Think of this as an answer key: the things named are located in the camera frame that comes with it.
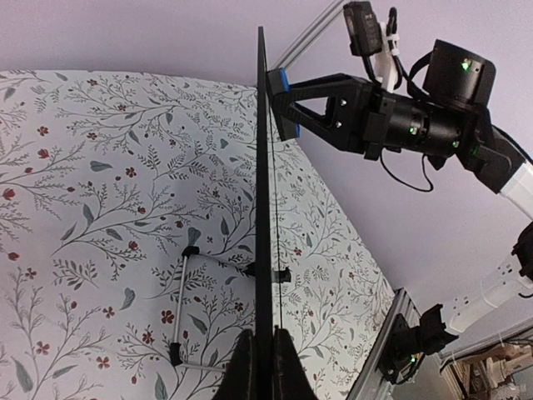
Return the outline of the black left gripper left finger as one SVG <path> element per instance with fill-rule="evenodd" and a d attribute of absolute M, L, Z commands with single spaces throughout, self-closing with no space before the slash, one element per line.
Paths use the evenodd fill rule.
<path fill-rule="evenodd" d="M 224 373 L 217 398 L 221 400 L 251 400 L 255 398 L 255 336 L 251 329 L 243 330 Z"/>

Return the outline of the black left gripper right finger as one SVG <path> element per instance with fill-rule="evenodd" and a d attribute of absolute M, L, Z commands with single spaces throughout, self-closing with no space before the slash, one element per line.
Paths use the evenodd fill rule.
<path fill-rule="evenodd" d="M 273 337 L 274 399 L 314 399 L 315 394 L 307 380 L 291 335 L 276 327 Z"/>

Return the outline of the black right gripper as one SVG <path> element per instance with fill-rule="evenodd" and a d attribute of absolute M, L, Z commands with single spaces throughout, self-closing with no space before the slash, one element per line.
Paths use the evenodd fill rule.
<path fill-rule="evenodd" d="M 349 153 L 363 153 L 377 161 L 385 139 L 396 99 L 366 79 L 337 73 L 290 86 L 289 116 L 334 148 Z M 320 114 L 305 107 L 304 100 L 326 98 Z"/>

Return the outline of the white whiteboard black frame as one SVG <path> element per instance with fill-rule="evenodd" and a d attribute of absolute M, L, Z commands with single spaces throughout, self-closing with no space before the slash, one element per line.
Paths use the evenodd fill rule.
<path fill-rule="evenodd" d="M 267 57 L 264 28 L 257 29 L 257 171 L 256 171 L 256 324 L 257 398 L 272 400 L 273 304 L 271 281 L 270 192 L 268 177 Z"/>

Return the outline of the blue whiteboard eraser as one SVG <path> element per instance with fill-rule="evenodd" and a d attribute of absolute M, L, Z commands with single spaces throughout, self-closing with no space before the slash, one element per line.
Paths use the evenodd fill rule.
<path fill-rule="evenodd" d="M 291 87 L 283 67 L 266 72 L 266 92 L 280 139 L 285 142 L 301 136 L 301 127 L 289 116 Z"/>

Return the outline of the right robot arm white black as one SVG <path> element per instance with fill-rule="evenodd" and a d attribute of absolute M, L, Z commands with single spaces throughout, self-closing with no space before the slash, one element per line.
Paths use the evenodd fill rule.
<path fill-rule="evenodd" d="M 491 123 L 487 107 L 496 77 L 492 62 L 436 41 L 414 66 L 422 87 L 405 96 L 343 73 L 290 84 L 268 73 L 268 98 L 280 136 L 301 128 L 334 148 L 375 161 L 384 150 L 420 153 L 434 168 L 457 157 L 462 167 L 525 215 L 532 213 L 532 160 Z"/>

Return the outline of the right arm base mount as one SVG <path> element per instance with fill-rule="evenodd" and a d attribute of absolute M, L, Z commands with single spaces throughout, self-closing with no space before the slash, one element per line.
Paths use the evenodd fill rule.
<path fill-rule="evenodd" d="M 380 372 L 389 383 L 401 385 L 413 378 L 425 356 L 438 353 L 458 338 L 446 331 L 442 308 L 442 304 L 436 304 L 425 311 L 419 324 L 413 327 L 403 314 L 395 317 L 378 362 Z"/>

